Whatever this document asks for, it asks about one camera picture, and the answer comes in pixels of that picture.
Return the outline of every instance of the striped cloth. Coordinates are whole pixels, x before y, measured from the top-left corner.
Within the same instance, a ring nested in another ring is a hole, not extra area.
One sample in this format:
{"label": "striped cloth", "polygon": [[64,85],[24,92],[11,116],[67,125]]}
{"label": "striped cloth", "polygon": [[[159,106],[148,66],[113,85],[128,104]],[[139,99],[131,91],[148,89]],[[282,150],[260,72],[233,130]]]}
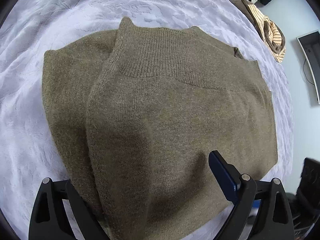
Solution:
{"label": "striped cloth", "polygon": [[254,4],[247,4],[249,12],[257,23],[258,33],[276,61],[281,63],[285,54],[285,38],[278,26],[270,21]]}

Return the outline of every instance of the knit fabric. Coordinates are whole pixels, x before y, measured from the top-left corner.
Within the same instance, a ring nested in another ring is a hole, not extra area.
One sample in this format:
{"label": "knit fabric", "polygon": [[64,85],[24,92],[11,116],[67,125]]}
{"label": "knit fabric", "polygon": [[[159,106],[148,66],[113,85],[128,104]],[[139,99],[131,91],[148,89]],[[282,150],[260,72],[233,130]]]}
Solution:
{"label": "knit fabric", "polygon": [[198,27],[125,17],[117,31],[46,52],[43,71],[54,141],[112,239],[180,239],[222,211],[212,150],[254,179],[277,161],[257,62]]}

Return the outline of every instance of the brown knit sweater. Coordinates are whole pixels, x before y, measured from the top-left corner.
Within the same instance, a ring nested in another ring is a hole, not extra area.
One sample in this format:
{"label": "brown knit sweater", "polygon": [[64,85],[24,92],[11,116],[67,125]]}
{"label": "brown knit sweater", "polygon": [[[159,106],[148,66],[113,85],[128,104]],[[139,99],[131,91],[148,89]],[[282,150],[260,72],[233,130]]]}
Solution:
{"label": "brown knit sweater", "polygon": [[207,157],[261,179],[277,161],[256,61],[201,31],[117,31],[47,51],[43,103],[72,183],[113,239],[180,239],[228,202]]}

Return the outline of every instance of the bed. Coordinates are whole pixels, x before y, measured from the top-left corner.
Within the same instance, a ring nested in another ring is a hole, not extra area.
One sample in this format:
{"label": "bed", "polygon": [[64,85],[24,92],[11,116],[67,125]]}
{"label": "bed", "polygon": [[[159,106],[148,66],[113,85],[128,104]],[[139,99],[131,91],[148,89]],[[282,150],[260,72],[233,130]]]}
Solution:
{"label": "bed", "polygon": [[[44,52],[90,33],[117,29],[123,16],[144,27],[196,25],[238,47],[246,59],[258,60],[272,91],[278,148],[278,162],[263,180],[285,180],[291,172],[293,115],[284,69],[229,0],[19,0],[0,29],[0,208],[21,240],[28,239],[42,179],[68,178],[42,105]],[[67,203],[66,208],[76,237],[81,239]],[[183,239],[213,239],[231,208]],[[243,239],[248,230],[245,228]]]}

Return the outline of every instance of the black chair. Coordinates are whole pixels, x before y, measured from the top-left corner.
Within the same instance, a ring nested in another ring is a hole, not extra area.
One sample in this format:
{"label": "black chair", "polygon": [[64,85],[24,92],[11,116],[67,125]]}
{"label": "black chair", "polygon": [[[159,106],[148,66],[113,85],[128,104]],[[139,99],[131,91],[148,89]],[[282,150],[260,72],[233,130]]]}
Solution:
{"label": "black chair", "polygon": [[295,237],[305,235],[320,215],[320,162],[306,158],[297,194],[287,193]]}

